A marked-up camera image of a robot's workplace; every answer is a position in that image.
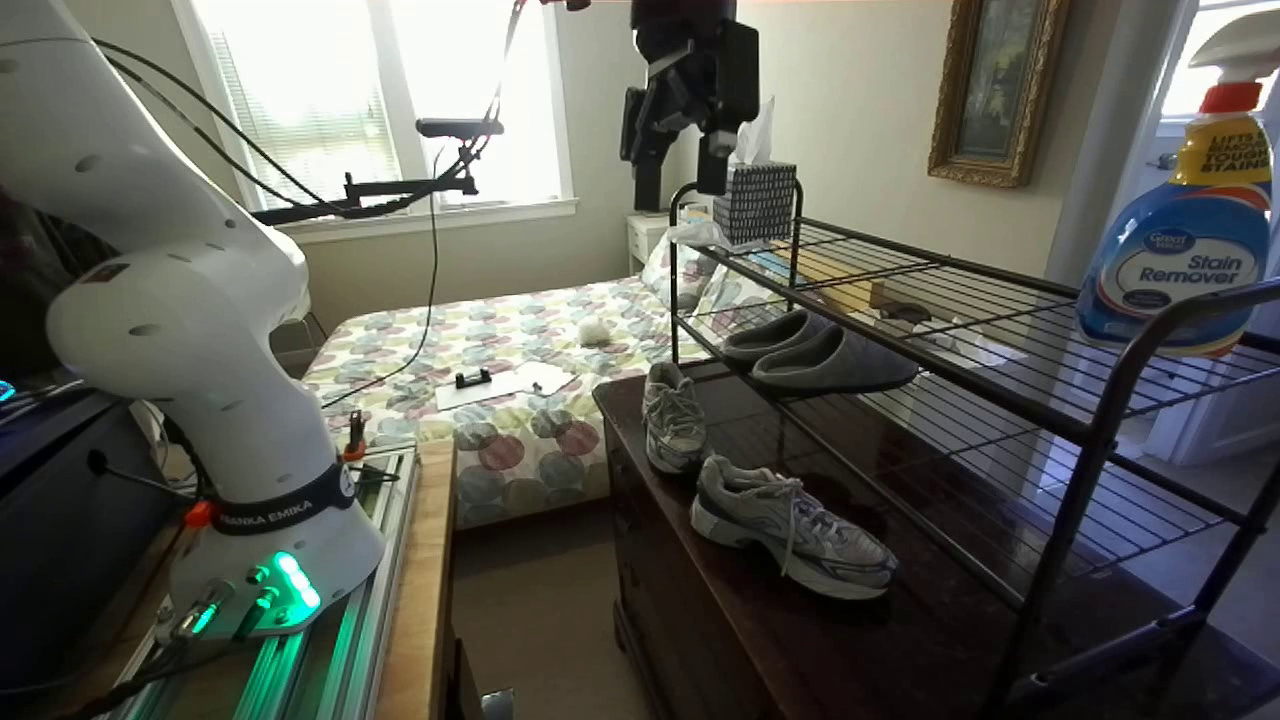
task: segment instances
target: gray shoe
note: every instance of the gray shoe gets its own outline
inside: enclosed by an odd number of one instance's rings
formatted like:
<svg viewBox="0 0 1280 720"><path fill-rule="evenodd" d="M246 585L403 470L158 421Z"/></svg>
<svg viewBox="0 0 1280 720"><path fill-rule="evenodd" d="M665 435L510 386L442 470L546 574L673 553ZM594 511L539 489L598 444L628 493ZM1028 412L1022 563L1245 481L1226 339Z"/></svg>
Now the gray shoe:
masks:
<svg viewBox="0 0 1280 720"><path fill-rule="evenodd" d="M689 386L693 380L676 364L654 364L644 375L644 456L667 476L693 476L707 452L707 425L693 405Z"/></svg>
<svg viewBox="0 0 1280 720"><path fill-rule="evenodd" d="M875 392L909 386L922 367L843 328L823 328L805 348L782 348L754 364L754 380L785 392Z"/></svg>
<svg viewBox="0 0 1280 720"><path fill-rule="evenodd" d="M833 602L875 602L897 574L874 532L827 511L797 476L726 456L703 460L689 525L727 547L766 546L785 576Z"/></svg>
<svg viewBox="0 0 1280 720"><path fill-rule="evenodd" d="M769 355L769 354L810 348L810 344L817 344L827 328L833 328L833 320L823 320L823 318L789 313L789 318L776 318L776 320L769 320L769 325L757 325L757 328L743 328L743 331L726 338L721 355L726 355L726 362L754 364L754 362L760 362L760 355Z"/></svg>

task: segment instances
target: detergent bottle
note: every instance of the detergent bottle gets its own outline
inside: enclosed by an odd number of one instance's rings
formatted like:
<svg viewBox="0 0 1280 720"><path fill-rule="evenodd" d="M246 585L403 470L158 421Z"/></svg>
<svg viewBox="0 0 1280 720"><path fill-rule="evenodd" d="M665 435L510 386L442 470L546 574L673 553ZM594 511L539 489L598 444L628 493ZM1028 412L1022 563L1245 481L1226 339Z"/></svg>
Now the detergent bottle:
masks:
<svg viewBox="0 0 1280 720"><path fill-rule="evenodd" d="M1280 12L1222 27L1192 66L1222 66L1189 124L1173 175L1136 195L1105 233L1075 313L1099 339L1134 339L1164 309L1258 286L1271 252L1271 143L1254 118L1259 79L1280 66ZM1164 354L1222 355L1235 348L1245 313L1178 328Z"/></svg>

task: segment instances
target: picture frame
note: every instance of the picture frame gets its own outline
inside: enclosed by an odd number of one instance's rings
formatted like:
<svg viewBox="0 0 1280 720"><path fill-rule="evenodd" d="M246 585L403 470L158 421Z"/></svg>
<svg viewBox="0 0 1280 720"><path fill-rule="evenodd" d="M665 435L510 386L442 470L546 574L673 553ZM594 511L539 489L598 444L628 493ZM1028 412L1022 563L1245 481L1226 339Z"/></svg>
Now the picture frame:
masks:
<svg viewBox="0 0 1280 720"><path fill-rule="evenodd" d="M985 189L1015 189L1032 175L1068 4L952 4L930 175Z"/></svg>

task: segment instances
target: nightstand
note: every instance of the nightstand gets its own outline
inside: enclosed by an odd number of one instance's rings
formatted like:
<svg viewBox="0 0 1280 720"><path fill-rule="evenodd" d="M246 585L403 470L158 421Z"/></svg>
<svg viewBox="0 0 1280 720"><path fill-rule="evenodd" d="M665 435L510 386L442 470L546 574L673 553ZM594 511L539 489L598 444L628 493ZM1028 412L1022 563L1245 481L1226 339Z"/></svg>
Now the nightstand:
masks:
<svg viewBox="0 0 1280 720"><path fill-rule="evenodd" d="M667 212L634 212L628 218L628 272L641 272L667 233Z"/></svg>

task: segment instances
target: sneaker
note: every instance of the sneaker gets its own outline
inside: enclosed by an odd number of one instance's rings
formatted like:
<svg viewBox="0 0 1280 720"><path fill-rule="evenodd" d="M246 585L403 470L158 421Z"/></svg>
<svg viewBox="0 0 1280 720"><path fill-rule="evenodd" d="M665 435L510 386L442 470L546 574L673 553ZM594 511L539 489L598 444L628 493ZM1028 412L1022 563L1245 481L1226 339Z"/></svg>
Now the sneaker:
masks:
<svg viewBox="0 0 1280 720"><path fill-rule="evenodd" d="M667 476L693 476L707 452L707 425L689 387L693 380L676 364L654 364L644 375L644 456Z"/></svg>
<svg viewBox="0 0 1280 720"><path fill-rule="evenodd" d="M766 546L785 576L833 602L875 602L897 574L897 555L874 532L774 470L733 470L707 456L689 521L703 541L727 547Z"/></svg>

